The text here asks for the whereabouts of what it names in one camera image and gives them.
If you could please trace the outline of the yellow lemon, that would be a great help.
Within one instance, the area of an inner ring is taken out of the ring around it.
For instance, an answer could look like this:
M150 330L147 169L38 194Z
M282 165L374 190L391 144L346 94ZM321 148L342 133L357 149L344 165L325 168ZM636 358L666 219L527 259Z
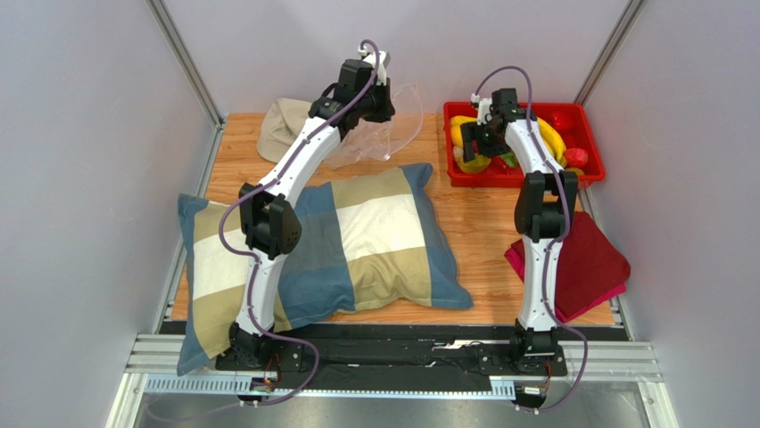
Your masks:
M450 138L452 141L452 144L456 147L462 148L463 147L463 137L461 132L461 126L460 125L451 125L450 126Z

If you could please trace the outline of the clear zip top bag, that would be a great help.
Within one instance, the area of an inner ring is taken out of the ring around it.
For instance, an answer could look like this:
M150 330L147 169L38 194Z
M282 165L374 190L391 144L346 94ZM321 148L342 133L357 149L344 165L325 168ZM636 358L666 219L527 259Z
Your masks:
M415 139L423 126L417 83L404 84L395 89L392 104L396 113L389 122L362 120L327 155L324 163L330 169L339 169L361 161L388 161Z

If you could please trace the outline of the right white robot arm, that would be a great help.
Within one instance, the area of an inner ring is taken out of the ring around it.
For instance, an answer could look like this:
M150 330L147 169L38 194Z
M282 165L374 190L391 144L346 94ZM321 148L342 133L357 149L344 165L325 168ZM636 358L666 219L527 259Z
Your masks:
M524 295L509 339L508 363L514 371L530 374L548 366L559 353L557 271L572 225L578 177L566 173L549 152L532 108L519 105L515 89L500 89L489 97L473 94L471 104L477 116L460 127L461 160L511 152L524 174L514 214L524 246Z

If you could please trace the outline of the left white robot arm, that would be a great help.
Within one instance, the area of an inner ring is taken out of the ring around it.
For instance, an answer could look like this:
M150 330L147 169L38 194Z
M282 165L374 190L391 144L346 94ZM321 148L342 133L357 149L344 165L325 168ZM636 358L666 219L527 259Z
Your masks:
M244 234L248 275L243 303L229 329L230 348L256 368L272 359L277 286L287 256L302 236L295 205L325 157L360 121L392 119L386 51L346 60L339 78L314 101L302 131L256 185L241 186L235 208Z

